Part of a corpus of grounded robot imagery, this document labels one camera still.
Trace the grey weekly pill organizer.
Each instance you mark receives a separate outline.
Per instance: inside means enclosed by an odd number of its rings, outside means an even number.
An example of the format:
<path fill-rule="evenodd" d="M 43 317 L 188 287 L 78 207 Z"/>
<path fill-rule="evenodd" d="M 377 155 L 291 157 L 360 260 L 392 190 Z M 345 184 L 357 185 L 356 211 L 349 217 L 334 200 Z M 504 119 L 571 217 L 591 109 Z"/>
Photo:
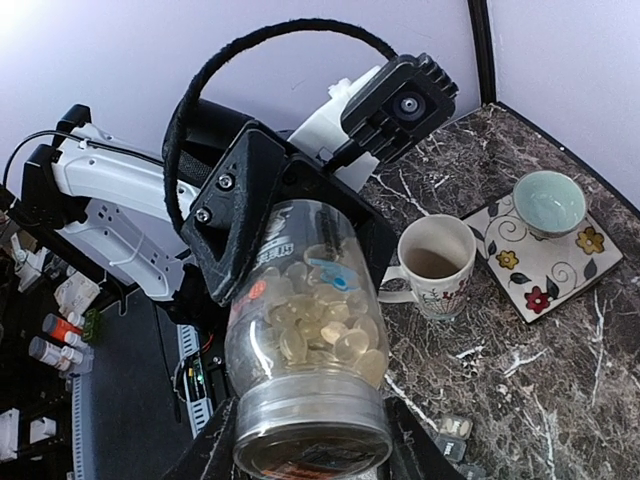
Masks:
<path fill-rule="evenodd" d="M 468 480 L 480 480 L 487 479 L 488 474 L 486 470 L 477 464 L 467 463 L 465 455 L 467 451 L 467 440 L 462 440 L 456 437 L 447 436 L 439 433 L 439 425 L 437 427 L 437 435 L 435 437 L 435 444 L 442 453 L 442 455 L 453 465 L 456 471 Z"/>

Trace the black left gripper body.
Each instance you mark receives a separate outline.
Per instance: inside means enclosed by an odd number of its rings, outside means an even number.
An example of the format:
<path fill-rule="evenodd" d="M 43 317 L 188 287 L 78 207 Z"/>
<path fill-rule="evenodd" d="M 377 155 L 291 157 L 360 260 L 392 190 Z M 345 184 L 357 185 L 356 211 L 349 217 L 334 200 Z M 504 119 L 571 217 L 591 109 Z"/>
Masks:
<path fill-rule="evenodd" d="M 280 202 L 315 200 L 354 227 L 374 286 L 380 286 L 397 235 L 359 193 L 258 122 L 249 122 L 192 202 L 180 235 L 211 300 L 228 305 L 253 268 L 271 211 Z"/>

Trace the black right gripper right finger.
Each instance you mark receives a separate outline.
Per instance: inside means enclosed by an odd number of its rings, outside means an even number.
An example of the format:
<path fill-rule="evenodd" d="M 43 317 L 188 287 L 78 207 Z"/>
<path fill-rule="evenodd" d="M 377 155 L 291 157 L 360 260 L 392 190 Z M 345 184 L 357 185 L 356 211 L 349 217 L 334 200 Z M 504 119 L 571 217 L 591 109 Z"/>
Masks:
<path fill-rule="evenodd" d="M 384 478 L 397 480 L 463 480 L 443 456 L 404 401 L 385 400 L 393 451 L 384 463 Z"/>

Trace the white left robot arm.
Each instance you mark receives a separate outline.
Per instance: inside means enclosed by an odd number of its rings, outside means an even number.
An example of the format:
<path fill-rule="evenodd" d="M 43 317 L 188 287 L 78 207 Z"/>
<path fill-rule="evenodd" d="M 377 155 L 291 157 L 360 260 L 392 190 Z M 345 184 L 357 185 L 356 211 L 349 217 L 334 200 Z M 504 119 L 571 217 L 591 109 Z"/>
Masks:
<path fill-rule="evenodd" d="M 99 129 L 76 104 L 32 137 L 10 213 L 34 233 L 91 245 L 165 310 L 194 316 L 275 287 L 309 264 L 340 291 L 378 291 L 397 237 L 390 223 L 321 163 L 261 122 L 201 101 L 180 144 L 174 195 L 178 253 L 130 219 L 164 222 L 164 166 Z"/>

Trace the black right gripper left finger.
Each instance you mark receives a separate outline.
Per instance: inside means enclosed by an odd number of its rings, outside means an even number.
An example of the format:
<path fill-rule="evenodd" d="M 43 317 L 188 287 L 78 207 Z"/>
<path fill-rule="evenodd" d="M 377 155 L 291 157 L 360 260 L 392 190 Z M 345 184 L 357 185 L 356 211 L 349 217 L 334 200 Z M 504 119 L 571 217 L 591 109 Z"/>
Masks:
<path fill-rule="evenodd" d="M 219 404 L 178 461 L 162 475 L 163 480 L 231 478 L 238 403 L 231 397 Z"/>

